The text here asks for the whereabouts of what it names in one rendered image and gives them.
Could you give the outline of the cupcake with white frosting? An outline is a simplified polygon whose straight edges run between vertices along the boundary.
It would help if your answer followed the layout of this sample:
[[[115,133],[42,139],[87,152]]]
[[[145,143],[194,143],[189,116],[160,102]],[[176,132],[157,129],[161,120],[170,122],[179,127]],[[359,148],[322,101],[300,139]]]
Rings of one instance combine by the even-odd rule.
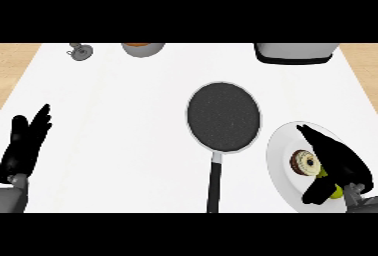
[[[297,150],[290,159],[294,172],[303,176],[316,176],[321,173],[321,162],[306,150]]]

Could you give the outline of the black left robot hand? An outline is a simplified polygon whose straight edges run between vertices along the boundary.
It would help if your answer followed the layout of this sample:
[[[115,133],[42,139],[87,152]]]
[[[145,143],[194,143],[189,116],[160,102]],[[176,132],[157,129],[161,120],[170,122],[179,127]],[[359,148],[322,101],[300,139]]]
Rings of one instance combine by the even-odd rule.
[[[50,105],[39,110],[33,121],[24,115],[12,118],[11,143],[0,161],[0,183],[11,184],[16,174],[31,176],[42,144],[52,128]]]

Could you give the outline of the black frying pan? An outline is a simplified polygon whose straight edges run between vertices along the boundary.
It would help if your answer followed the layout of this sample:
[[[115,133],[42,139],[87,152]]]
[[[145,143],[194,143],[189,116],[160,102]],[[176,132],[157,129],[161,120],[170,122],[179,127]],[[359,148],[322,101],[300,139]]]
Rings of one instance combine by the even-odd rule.
[[[257,102],[238,85],[213,82],[194,93],[186,122],[198,143],[211,151],[207,212],[219,212],[223,155],[245,150],[254,142],[262,114]]]

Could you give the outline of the grey toaster with black base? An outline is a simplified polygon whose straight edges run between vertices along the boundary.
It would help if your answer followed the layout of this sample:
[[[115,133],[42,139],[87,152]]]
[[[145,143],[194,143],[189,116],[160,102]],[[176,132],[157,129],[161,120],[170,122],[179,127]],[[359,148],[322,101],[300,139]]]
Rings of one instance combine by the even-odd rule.
[[[257,59],[268,64],[313,65],[332,58],[338,43],[256,43]]]

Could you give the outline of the white round plate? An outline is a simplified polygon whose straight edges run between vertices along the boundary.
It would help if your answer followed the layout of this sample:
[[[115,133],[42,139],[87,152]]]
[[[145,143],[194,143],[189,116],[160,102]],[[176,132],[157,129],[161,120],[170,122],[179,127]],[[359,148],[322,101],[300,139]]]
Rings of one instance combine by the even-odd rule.
[[[338,136],[322,126],[304,121],[294,121],[284,124],[272,134],[268,150],[266,163],[269,175],[275,188],[293,209],[309,213],[344,213],[347,211],[344,198],[328,199],[322,205],[304,204],[303,194],[312,185],[316,177],[297,174],[291,168],[290,160],[297,150],[315,153],[312,145],[307,143],[299,125],[307,125],[334,140],[341,141]]]

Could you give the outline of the grey pot with orange rim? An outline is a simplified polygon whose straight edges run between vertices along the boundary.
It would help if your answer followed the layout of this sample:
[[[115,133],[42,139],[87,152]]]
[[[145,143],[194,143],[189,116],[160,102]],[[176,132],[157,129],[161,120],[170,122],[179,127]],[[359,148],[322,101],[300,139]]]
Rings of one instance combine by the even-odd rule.
[[[145,58],[145,57],[151,57],[161,51],[164,47],[164,43],[149,43],[148,45],[143,45],[143,46],[132,46],[123,43],[121,46],[130,56],[138,58]]]

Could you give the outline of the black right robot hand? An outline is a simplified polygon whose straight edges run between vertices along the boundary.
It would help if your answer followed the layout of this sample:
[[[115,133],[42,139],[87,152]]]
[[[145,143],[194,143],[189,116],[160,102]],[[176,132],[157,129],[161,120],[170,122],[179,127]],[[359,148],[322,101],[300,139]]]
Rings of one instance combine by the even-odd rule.
[[[344,187],[350,184],[363,184],[365,189],[361,195],[374,188],[374,178],[371,170],[349,146],[307,125],[297,126],[306,141],[312,145],[315,155],[328,176],[318,178],[303,194],[303,203],[322,205],[335,191],[335,184]]]

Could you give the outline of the green fruit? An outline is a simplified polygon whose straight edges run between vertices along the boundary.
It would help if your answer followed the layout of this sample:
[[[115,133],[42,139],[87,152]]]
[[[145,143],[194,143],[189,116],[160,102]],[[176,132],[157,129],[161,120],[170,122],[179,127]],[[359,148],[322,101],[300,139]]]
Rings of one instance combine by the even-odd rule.
[[[324,178],[328,176],[328,173],[324,169],[324,166],[321,165],[321,172],[319,174],[316,175],[316,178]],[[338,199],[343,197],[343,189],[341,187],[335,184],[335,191],[332,193],[332,195],[330,196],[331,199]]]

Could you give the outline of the small grey metal object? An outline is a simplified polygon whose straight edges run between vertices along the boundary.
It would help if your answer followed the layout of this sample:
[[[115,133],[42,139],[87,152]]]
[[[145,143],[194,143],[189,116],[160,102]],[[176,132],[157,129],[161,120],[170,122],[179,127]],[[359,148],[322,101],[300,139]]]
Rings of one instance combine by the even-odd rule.
[[[81,43],[71,43],[73,50],[67,52],[76,61],[84,61],[93,55],[93,47]]]

